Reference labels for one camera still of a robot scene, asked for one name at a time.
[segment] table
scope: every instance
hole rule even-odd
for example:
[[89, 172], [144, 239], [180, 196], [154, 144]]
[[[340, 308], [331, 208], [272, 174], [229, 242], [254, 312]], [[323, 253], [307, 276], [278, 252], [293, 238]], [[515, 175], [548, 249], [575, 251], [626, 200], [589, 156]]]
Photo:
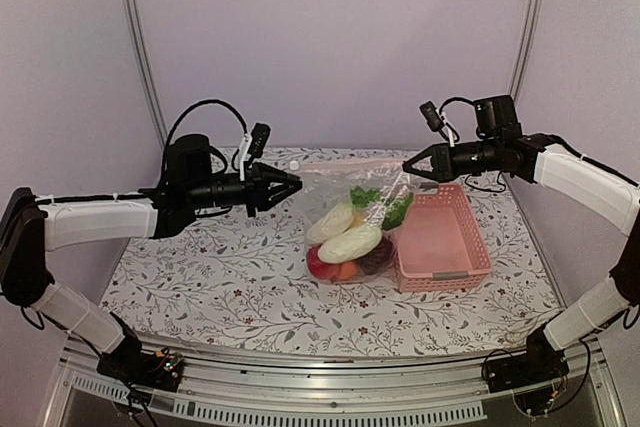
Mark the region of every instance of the table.
[[[263, 162], [411, 155], [275, 148]], [[235, 209], [172, 239], [131, 240], [101, 306], [141, 332], [268, 352], [415, 357], [521, 346], [560, 303], [510, 191], [466, 190], [494, 266], [470, 291], [401, 294], [391, 276], [317, 283], [306, 270], [297, 194], [254, 219]]]

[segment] pink basket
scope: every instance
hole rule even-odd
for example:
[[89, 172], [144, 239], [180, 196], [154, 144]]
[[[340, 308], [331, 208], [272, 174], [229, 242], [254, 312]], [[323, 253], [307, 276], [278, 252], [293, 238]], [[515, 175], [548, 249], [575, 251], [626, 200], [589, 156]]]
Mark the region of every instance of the pink basket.
[[491, 273], [491, 258], [460, 184], [441, 184], [417, 195], [398, 236], [400, 292], [477, 287]]

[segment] plastic bag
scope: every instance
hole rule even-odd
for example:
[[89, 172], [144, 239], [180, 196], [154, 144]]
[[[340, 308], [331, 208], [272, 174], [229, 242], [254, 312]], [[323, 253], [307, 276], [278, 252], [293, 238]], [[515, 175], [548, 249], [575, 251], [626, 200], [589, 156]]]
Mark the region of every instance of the plastic bag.
[[395, 265], [394, 232], [417, 185], [397, 159], [302, 165], [307, 266], [318, 280], [362, 282]]

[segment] tabletop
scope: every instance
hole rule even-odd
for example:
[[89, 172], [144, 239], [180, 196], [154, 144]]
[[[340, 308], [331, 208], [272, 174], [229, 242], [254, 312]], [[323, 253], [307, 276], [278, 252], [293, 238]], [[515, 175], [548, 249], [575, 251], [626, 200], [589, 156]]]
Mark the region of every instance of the tabletop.
[[[338, 158], [409, 158], [401, 150], [267, 149], [286, 169]], [[471, 183], [492, 185], [495, 173]], [[163, 240], [129, 242], [101, 306], [138, 331], [271, 352], [451, 355], [521, 346], [560, 303], [511, 192], [465, 187], [493, 273], [472, 290], [400, 293], [393, 275], [328, 285], [307, 272], [302, 194], [255, 218], [244, 209]]]

